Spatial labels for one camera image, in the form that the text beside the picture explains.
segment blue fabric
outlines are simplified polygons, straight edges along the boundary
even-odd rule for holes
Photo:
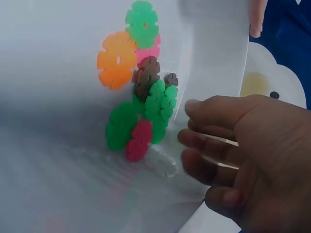
[[[311,109],[311,0],[269,0],[260,38],[278,64],[291,69],[304,88]]]

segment fingernail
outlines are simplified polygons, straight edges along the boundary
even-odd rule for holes
[[[261,36],[261,32],[259,30],[254,29],[253,27],[250,28],[249,33],[253,38],[258,38]]]
[[[198,102],[198,100],[188,100],[185,104],[186,112],[191,112]]]

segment red snowflake block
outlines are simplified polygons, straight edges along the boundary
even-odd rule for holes
[[[148,151],[152,139],[152,124],[142,120],[132,131],[132,139],[126,145],[126,157],[131,162],[140,161]]]

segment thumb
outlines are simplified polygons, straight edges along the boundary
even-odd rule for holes
[[[205,204],[211,210],[237,222],[244,194],[242,191],[222,186],[211,187],[205,195]]]

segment cartoon cloud print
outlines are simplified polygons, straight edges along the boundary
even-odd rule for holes
[[[306,97],[297,75],[276,63],[262,45],[249,43],[240,96],[260,94],[306,108]]]

